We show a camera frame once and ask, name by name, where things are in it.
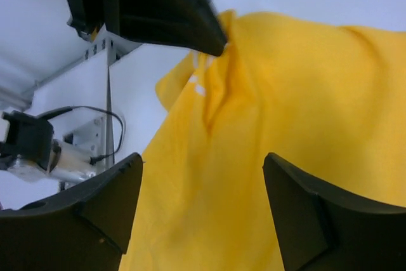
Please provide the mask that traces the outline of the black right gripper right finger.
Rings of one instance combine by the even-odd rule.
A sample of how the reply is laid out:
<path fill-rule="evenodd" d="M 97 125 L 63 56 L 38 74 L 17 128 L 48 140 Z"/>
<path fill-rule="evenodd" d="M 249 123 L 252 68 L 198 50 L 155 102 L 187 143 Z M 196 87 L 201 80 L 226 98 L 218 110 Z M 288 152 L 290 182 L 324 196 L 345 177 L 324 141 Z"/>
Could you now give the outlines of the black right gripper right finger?
<path fill-rule="evenodd" d="M 285 270 L 405 270 L 405 208 L 268 154 L 266 191 Z"/>

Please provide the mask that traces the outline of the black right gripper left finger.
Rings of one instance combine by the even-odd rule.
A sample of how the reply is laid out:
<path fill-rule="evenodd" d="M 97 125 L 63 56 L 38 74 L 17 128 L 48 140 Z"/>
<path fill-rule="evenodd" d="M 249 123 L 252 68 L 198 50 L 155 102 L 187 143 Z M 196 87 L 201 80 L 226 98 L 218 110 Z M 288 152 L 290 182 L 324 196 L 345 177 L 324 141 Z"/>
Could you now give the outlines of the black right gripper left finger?
<path fill-rule="evenodd" d="M 1 270 L 118 270 L 143 174 L 133 153 L 105 172 L 1 212 Z"/>

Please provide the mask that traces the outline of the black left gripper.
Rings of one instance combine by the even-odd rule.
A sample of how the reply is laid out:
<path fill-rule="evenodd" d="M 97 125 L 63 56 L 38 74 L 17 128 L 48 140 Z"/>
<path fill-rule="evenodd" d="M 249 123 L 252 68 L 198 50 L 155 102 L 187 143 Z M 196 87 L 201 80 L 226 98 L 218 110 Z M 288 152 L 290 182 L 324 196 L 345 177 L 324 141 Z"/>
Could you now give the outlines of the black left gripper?
<path fill-rule="evenodd" d="M 209 0 L 67 0 L 67 24 L 81 38 L 109 32 L 137 43 L 220 56 L 228 41 Z"/>

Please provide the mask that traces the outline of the yellow pillowcase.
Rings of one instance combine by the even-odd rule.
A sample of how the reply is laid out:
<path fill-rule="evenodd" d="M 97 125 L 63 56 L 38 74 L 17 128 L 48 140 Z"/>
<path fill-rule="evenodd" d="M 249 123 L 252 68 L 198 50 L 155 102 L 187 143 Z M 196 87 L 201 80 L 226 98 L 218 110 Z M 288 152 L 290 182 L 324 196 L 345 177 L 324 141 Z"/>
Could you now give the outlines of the yellow pillowcase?
<path fill-rule="evenodd" d="M 219 18 L 224 53 L 193 51 L 156 85 L 167 117 L 142 155 L 121 270 L 282 270 L 270 152 L 405 204 L 405 33 L 269 12 Z"/>

